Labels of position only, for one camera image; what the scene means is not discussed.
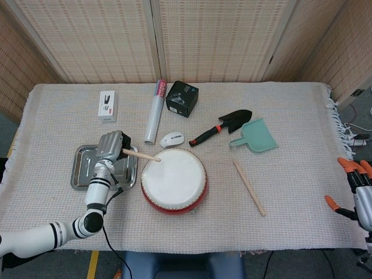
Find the silver tray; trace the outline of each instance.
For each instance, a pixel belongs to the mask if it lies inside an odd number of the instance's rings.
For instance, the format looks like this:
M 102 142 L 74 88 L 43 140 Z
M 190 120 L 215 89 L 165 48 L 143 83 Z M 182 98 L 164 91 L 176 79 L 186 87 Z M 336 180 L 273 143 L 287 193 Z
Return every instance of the silver tray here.
M 95 156 L 96 150 L 97 145 L 82 145 L 76 150 L 71 174 L 71 186 L 74 189 L 84 191 L 88 189 L 94 166 L 98 161 Z M 137 152 L 136 147 L 131 147 L 131 150 Z M 137 157 L 128 156 L 121 159 L 114 164 L 114 167 L 114 176 L 119 184 L 115 185 L 110 177 L 110 189 L 117 190 L 118 186 L 123 190 L 132 188 L 137 177 Z

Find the woven panel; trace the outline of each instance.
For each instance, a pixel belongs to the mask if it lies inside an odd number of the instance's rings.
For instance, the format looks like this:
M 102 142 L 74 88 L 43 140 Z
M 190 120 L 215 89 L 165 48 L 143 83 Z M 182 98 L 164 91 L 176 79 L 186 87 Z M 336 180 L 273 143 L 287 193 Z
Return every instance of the woven panel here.
M 16 3 L 71 82 L 156 80 L 142 1 Z
M 289 0 L 160 0 L 169 81 L 259 81 Z
M 2 13 L 0 30 L 0 110 L 19 122 L 33 87 L 57 81 Z
M 345 100 L 372 74 L 372 2 L 348 1 L 305 65 L 300 81 L 321 81 Z
M 344 0 L 299 0 L 264 80 L 294 81 L 344 4 Z

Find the white mouse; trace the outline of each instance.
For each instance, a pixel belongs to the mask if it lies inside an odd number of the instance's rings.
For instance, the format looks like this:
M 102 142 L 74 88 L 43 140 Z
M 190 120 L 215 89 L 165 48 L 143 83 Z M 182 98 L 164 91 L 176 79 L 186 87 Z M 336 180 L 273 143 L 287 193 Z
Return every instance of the white mouse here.
M 170 146 L 182 144 L 184 141 L 185 137 L 181 132 L 172 132 L 162 138 L 162 140 L 160 141 L 160 145 L 162 146 L 162 148 L 167 148 Z

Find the drumstick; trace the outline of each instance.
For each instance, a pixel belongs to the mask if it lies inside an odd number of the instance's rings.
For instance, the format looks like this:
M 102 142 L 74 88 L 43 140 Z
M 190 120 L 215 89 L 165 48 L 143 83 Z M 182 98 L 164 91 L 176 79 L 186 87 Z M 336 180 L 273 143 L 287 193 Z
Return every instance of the drumstick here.
M 251 184 L 249 183 L 248 179 L 245 177 L 244 173 L 243 173 L 243 170 L 239 167 L 238 163 L 234 161 L 234 165 L 235 167 L 237 168 L 238 172 L 239 172 L 239 175 L 240 177 L 242 178 L 246 188 L 248 189 L 248 192 L 250 193 L 253 201 L 255 202 L 259 212 L 261 213 L 261 215 L 264 217 L 266 216 L 266 211 L 264 210 L 263 206 L 261 205 L 260 201 L 258 200 Z
M 124 149 L 123 148 L 121 151 L 124 154 L 127 154 L 127 155 L 132 155 L 132 156 L 136 156 L 136 157 L 140 157 L 140 158 L 144 158 L 144 159 L 148 159 L 148 160 L 154 160 L 154 161 L 157 161 L 157 162 L 160 162 L 161 161 L 161 159 L 158 158 L 158 157 L 152 157 L 152 156 L 149 156 L 149 155 L 146 155 L 146 154 L 134 152 L 132 150 L 128 150 L 128 149 Z

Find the cable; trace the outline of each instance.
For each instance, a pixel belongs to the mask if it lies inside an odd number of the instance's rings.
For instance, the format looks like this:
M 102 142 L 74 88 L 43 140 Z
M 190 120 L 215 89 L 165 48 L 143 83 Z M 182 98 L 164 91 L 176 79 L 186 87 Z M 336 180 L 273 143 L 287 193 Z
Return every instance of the cable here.
M 331 264 L 330 259 L 328 258 L 327 254 L 323 250 L 320 250 L 320 251 L 323 253 L 323 255 L 325 256 L 325 258 L 327 259 L 327 262 L 330 265 L 330 268 L 331 268 L 331 271 L 332 271 L 332 277 L 333 277 L 333 279 L 335 279 L 336 278 L 335 277 L 335 271 L 333 270 L 333 267 L 332 267 L 332 264 Z
M 111 196 L 111 198 L 109 198 L 109 200 L 106 202 L 106 207 L 109 205 L 109 203 L 111 202 L 111 200 L 117 196 L 119 196 L 121 193 L 123 192 L 123 189 L 122 187 L 119 187 L 119 189 L 117 190 L 117 192 L 115 194 L 113 194 Z
M 113 194 L 111 196 L 111 198 L 109 198 L 109 200 L 106 202 L 106 207 L 109 205 L 109 203 L 112 201 L 113 198 L 119 196 L 122 192 L 123 192 L 122 187 L 119 187 L 119 189 L 117 190 L 117 192 L 115 194 Z M 114 252 L 114 254 L 119 258 L 119 260 L 121 260 L 126 265 L 127 269 L 129 270 L 130 279 L 133 279 L 132 271 L 129 268 L 129 265 L 127 264 L 127 262 L 122 257 L 119 256 L 119 254 L 115 251 L 114 248 L 112 248 L 112 246 L 110 244 L 110 241 L 109 241 L 109 238 L 107 236 L 106 230 L 105 230 L 105 226 L 103 226 L 102 229 L 103 229 L 103 233 L 105 234 L 107 245 L 110 247 L 111 251 Z
M 105 234 L 106 242 L 107 242 L 107 244 L 109 245 L 111 251 L 114 252 L 115 255 L 119 258 L 119 260 L 121 260 L 121 261 L 126 265 L 126 267 L 127 267 L 128 270 L 129 270 L 130 279 L 133 279 L 132 271 L 130 270 L 130 268 L 129 268 L 127 262 L 126 262 L 122 257 L 119 256 L 119 254 L 114 250 L 114 248 L 112 248 L 112 246 L 111 246 L 111 244 L 110 244 L 110 241 L 109 241 L 109 238 L 108 238 L 108 236 L 107 236 L 106 230 L 105 230 L 105 226 L 103 226 L 102 229 L 103 229 L 103 233 Z
M 357 126 L 355 124 L 345 123 L 344 125 L 345 125 L 346 128 L 350 128 L 350 127 L 347 126 L 347 125 L 349 125 L 349 126 L 354 126 L 354 127 L 358 128 L 358 129 L 361 129 L 361 130 L 366 131 L 366 132 L 372 132 L 372 129 L 371 130 L 367 130 L 367 129 L 362 128 L 362 127 L 359 127 L 359 126 Z
M 274 251 L 271 251 L 271 254 L 269 256 L 269 259 L 267 260 L 267 263 L 266 263 L 265 273 L 263 274 L 262 279 L 265 279 L 266 278 L 267 269 L 269 268 L 269 263 L 270 263 L 271 257 L 273 256 L 273 253 L 274 253 Z
M 351 121 L 349 121 L 349 123 L 353 123 L 353 121 L 355 120 L 356 118 L 356 109 L 354 108 L 354 106 L 350 103 L 350 106 L 352 107 L 352 109 L 354 110 L 354 116 L 353 116 L 353 119 Z

